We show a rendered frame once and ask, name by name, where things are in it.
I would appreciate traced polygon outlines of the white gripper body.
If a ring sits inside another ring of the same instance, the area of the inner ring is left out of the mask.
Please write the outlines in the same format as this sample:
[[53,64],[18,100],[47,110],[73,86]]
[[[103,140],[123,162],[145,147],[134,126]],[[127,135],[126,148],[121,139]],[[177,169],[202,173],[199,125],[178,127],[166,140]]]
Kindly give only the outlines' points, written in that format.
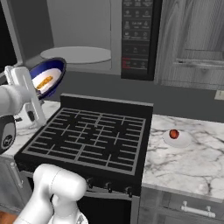
[[11,114],[22,119],[19,128],[38,128],[46,124],[46,118],[39,102],[29,70],[24,67],[6,66],[4,74],[7,85],[3,88],[9,95]]

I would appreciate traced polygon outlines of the orange shrimp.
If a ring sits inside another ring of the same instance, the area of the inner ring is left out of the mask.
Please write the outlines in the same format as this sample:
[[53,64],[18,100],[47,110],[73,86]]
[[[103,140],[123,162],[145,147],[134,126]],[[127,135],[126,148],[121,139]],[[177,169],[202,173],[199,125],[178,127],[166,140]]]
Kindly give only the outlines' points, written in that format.
[[44,85],[46,85],[47,83],[49,83],[51,80],[53,79],[52,76],[48,76],[46,77],[44,80],[42,80],[36,87],[36,89],[41,89]]

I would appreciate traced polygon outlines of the blue bowl with white inside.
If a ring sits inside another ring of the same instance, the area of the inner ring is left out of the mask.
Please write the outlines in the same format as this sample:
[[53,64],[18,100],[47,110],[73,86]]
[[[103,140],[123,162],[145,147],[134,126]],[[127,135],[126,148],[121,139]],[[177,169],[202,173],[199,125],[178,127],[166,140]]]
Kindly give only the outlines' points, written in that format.
[[30,70],[32,83],[36,88],[37,85],[48,76],[53,79],[44,85],[41,89],[42,99],[52,95],[57,86],[61,83],[67,68],[67,63],[62,58],[52,58],[37,64]]

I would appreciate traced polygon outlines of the black microwave door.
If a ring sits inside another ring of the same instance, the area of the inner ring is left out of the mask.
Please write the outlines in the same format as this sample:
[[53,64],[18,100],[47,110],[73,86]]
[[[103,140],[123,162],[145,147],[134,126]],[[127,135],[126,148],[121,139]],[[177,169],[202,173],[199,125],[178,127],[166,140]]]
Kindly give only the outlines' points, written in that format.
[[22,61],[17,59],[11,35],[6,23],[3,6],[0,4],[0,74],[6,66],[18,66]]

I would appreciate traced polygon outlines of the white microwave turntable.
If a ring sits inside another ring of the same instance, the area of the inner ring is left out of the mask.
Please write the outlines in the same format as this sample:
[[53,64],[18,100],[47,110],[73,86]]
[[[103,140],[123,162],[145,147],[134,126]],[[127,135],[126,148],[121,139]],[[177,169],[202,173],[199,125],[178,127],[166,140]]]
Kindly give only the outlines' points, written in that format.
[[43,59],[63,58],[69,64],[93,64],[111,60],[111,51],[90,46],[55,47],[43,51]]

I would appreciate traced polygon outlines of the grey base cupboard door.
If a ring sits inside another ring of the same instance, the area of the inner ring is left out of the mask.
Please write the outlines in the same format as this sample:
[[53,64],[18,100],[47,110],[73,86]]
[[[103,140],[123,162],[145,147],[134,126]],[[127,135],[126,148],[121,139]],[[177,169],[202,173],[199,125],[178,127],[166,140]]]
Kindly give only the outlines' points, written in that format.
[[23,174],[20,174],[23,188],[18,186],[14,173],[11,169],[11,157],[0,156],[0,208],[7,212],[19,213],[32,196],[30,184]]

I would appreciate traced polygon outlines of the grey microwave oven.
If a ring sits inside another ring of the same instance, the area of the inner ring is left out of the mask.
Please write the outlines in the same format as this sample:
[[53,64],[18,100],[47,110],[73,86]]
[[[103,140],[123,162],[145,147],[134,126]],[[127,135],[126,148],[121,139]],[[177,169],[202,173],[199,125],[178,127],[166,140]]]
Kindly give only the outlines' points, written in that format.
[[[162,0],[1,0],[17,59],[28,67],[48,49],[90,46],[111,51],[111,60],[69,64],[83,73],[153,77]],[[148,68],[140,67],[146,60]]]

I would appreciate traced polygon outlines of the small white plate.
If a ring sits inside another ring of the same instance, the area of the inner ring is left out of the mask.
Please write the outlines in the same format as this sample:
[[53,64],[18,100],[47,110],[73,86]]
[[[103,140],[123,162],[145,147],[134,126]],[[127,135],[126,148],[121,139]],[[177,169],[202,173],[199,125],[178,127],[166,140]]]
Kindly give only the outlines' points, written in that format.
[[174,148],[185,148],[189,146],[192,142],[191,136],[187,132],[178,130],[179,136],[177,139],[170,138],[169,132],[170,130],[167,130],[163,134],[163,139],[166,144],[169,144],[170,146]]

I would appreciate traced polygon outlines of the black stove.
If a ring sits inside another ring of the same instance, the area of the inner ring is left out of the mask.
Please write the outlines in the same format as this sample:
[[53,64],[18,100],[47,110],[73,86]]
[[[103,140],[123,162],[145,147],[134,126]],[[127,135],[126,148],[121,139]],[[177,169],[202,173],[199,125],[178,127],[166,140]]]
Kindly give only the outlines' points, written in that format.
[[17,168],[30,178],[41,164],[57,165],[92,178],[93,188],[130,186],[132,200],[85,195],[78,207],[89,224],[137,224],[152,112],[151,103],[62,94],[60,108],[14,157]]

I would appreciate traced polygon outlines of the grey drawer front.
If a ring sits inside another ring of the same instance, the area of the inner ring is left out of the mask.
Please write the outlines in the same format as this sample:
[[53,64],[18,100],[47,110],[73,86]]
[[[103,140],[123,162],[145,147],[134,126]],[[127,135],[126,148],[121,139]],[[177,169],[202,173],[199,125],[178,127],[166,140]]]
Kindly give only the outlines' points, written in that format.
[[[216,217],[184,212],[180,209],[184,201],[189,207],[200,210],[210,206]],[[138,224],[224,224],[224,202],[218,203],[143,187]]]

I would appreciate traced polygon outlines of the grey wall cupboard door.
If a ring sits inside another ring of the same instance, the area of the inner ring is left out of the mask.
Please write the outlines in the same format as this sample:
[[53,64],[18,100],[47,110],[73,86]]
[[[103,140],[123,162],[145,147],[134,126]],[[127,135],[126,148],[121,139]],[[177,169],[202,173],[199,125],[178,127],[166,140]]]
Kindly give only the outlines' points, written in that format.
[[224,70],[176,66],[176,59],[224,61],[224,0],[164,0],[155,82],[224,90]]

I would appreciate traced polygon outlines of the beige wall socket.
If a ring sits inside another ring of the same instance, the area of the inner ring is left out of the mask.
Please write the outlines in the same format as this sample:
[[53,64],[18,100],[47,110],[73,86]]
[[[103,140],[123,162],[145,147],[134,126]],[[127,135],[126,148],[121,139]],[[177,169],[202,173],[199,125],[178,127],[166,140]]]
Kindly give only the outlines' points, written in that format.
[[217,90],[214,99],[224,101],[224,91]]

